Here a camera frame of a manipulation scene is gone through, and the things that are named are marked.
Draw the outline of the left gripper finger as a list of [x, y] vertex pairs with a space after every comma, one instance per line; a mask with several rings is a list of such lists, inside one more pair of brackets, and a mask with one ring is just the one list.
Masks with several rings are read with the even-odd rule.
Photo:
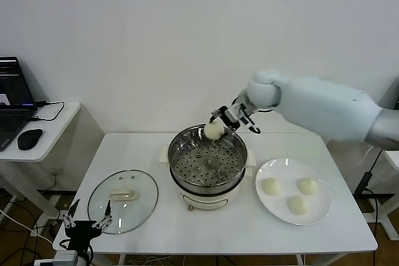
[[103, 217], [93, 225], [93, 228], [106, 229], [111, 223], [111, 200], [108, 200]]
[[71, 228], [75, 226], [74, 215], [79, 205], [80, 200], [76, 200], [67, 210], [66, 214], [62, 216], [62, 222], [65, 228]]

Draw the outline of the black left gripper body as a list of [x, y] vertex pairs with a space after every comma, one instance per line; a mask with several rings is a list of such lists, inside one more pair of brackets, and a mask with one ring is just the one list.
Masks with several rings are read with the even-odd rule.
[[65, 228], [65, 234], [70, 239], [67, 249], [88, 251], [92, 239], [101, 235], [102, 230], [95, 221], [75, 221]]

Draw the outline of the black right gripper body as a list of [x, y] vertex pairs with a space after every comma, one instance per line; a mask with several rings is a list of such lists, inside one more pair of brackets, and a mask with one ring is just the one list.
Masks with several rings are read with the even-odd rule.
[[222, 115], [220, 117], [221, 121], [225, 126], [233, 126], [235, 124], [240, 124], [241, 127], [246, 128], [252, 127], [252, 123], [248, 117], [244, 116], [241, 111], [231, 108], [231, 107], [221, 107]]

